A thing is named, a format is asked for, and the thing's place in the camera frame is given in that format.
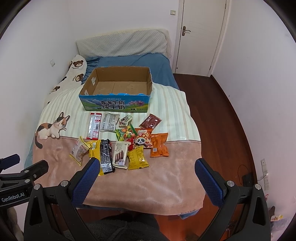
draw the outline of black snack package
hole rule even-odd
[[[109,139],[101,140],[100,144],[101,168],[104,174],[115,172],[112,164],[111,142]]]

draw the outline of light switch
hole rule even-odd
[[[50,64],[52,65],[52,67],[55,65],[55,62],[53,59],[50,61]]]

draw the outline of snack bag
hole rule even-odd
[[[126,155],[128,153],[128,147],[131,145],[130,142],[117,141],[115,142],[113,152],[113,166],[118,168],[127,169],[126,166]]]
[[[101,113],[91,113],[89,130],[88,130],[86,139],[98,140],[101,118],[102,118]]]
[[[127,115],[119,120],[119,127],[125,127],[128,126],[131,123],[131,120],[133,117],[131,115]]]
[[[152,128],[149,128],[149,129],[135,128],[135,130],[137,131],[137,137],[135,139],[134,149],[138,148],[141,145],[143,145],[144,148],[152,148],[153,145],[150,141]]]
[[[133,149],[132,151],[128,152],[128,158],[130,160],[128,165],[129,170],[149,167],[149,164],[144,157],[143,151],[144,151],[143,146],[140,146],[139,148]]]
[[[128,138],[135,137],[137,134],[132,124],[116,129],[115,133],[118,141],[125,141]]]
[[[94,140],[88,142],[88,144],[91,146],[89,158],[95,157],[101,164],[99,176],[115,172],[115,168],[112,165],[111,144],[109,139]]]
[[[87,151],[90,149],[90,147],[91,146],[88,143],[86,143],[82,139],[82,137],[79,137],[75,145],[73,146],[70,156],[81,166],[82,158],[84,154],[87,153]]]
[[[167,138],[168,133],[151,134],[153,148],[150,149],[150,157],[169,156],[168,148],[165,146]]]
[[[103,124],[100,128],[100,131],[101,132],[105,132],[105,131],[115,132],[116,124],[119,120],[119,116],[120,115],[114,115],[109,112],[105,112]]]
[[[150,114],[139,127],[148,129],[152,128],[152,130],[161,122],[161,119],[157,116]]]
[[[131,151],[133,149],[133,144],[135,142],[135,137],[128,138],[128,139],[126,139],[126,141],[131,143],[131,145],[128,146],[128,151]]]

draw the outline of orange snack bag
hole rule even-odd
[[[168,138],[168,133],[151,134],[150,140],[153,148],[150,150],[150,157],[169,156],[168,148],[165,142]]]
[[[143,145],[144,148],[152,148],[153,145],[150,141],[150,135],[153,131],[152,128],[143,129],[143,128],[135,128],[137,132],[137,136],[135,138],[134,149],[138,148],[139,146]]]

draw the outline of pink blanket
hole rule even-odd
[[[71,137],[40,140],[43,148],[33,146],[33,163],[46,160],[48,173],[37,180],[43,187],[70,180],[88,162],[88,153],[80,167],[69,154],[77,139]],[[202,208],[205,191],[195,175],[194,163],[201,157],[199,141],[166,142],[169,157],[150,158],[150,167],[138,170],[116,169],[98,176],[84,204],[118,207],[143,213],[176,215]]]

